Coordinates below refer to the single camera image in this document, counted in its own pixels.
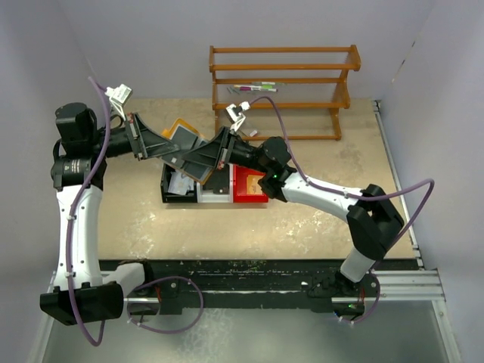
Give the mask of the black card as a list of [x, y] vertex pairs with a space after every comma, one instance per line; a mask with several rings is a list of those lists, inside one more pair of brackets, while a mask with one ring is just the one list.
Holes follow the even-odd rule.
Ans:
[[178, 125], [173, 132], [171, 140], [180, 150], [190, 150], [195, 147], [199, 135], [196, 132], [187, 129], [185, 126]]

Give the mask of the orange leather card holder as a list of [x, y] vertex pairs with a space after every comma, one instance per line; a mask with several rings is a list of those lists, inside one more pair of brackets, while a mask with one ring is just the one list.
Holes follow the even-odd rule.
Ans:
[[[193, 132], [196, 132], [199, 135], [199, 139], [195, 145], [196, 148], [198, 146], [201, 146], [202, 144], [205, 144], [209, 141], [209, 139], [205, 138], [203, 135], [201, 135], [193, 126], [185, 122], [183, 119], [178, 118], [171, 126], [170, 129], [165, 129], [162, 132], [162, 136], [165, 138], [168, 138], [171, 140], [171, 137], [173, 135], [173, 132], [175, 131], [176, 127], [178, 125], [185, 126], [187, 129], [190, 129]], [[161, 156], [161, 160], [166, 164], [174, 168], [175, 170], [178, 170], [179, 172], [187, 175], [188, 177], [192, 178], [196, 182], [199, 182], [200, 184], [204, 184], [206, 180], [211, 176], [213, 173], [213, 169], [209, 168], [207, 166], [201, 166], [196, 163], [191, 163], [184, 161], [182, 159], [182, 155], [189, 150], [180, 150], [175, 153], [170, 153], [164, 156]]]

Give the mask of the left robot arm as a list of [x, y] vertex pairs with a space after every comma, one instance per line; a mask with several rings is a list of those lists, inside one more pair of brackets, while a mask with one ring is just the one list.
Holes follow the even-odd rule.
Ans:
[[136, 113], [115, 129], [99, 129], [95, 112], [81, 102], [59, 107], [55, 116], [60, 139], [53, 149], [51, 178], [60, 211], [59, 259], [53, 290], [39, 297], [39, 307], [66, 326], [116, 319], [129, 291], [148, 296], [156, 279], [144, 262], [101, 274], [98, 217], [107, 159], [134, 154], [146, 160], [180, 147], [149, 129]]

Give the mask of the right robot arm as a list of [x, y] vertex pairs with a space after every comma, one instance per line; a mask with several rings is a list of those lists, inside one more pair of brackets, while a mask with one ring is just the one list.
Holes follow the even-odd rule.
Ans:
[[310, 206], [346, 222], [353, 247], [336, 279], [345, 296], [363, 287], [362, 278], [383, 259], [404, 227], [381, 187], [348, 188], [310, 178], [296, 167], [282, 137], [270, 137], [255, 147], [222, 127], [212, 140], [192, 147], [182, 158], [211, 169], [230, 163], [256, 170], [264, 175], [259, 185], [268, 198]]

